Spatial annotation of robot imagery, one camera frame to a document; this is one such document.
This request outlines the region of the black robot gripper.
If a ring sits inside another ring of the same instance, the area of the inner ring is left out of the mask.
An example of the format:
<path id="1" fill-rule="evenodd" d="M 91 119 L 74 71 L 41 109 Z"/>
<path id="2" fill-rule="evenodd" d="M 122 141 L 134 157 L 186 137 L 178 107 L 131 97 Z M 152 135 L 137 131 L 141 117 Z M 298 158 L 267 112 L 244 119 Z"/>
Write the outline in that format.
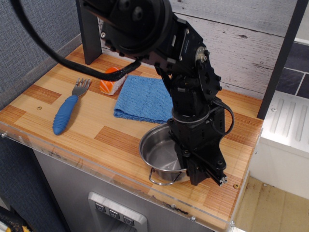
<path id="1" fill-rule="evenodd" d="M 190 183 L 197 186 L 211 178 L 219 186 L 225 184 L 226 162 L 220 150 L 220 142 L 225 135 L 225 110 L 216 106 L 208 108 L 201 116 L 188 117 L 173 109 L 167 124 Z"/>

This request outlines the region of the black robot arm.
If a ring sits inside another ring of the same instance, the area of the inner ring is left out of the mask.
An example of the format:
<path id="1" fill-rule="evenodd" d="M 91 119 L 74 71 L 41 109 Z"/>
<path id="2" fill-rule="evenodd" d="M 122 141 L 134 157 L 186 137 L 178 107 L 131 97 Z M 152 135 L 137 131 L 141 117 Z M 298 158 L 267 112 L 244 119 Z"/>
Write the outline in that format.
<path id="1" fill-rule="evenodd" d="M 162 77 L 173 104 L 168 136 L 191 184 L 207 178 L 225 183 L 219 146 L 227 134 L 227 106 L 217 98 L 221 78 L 201 36 L 167 0 L 84 0 L 81 6 L 104 22 L 108 48 L 153 65 Z"/>

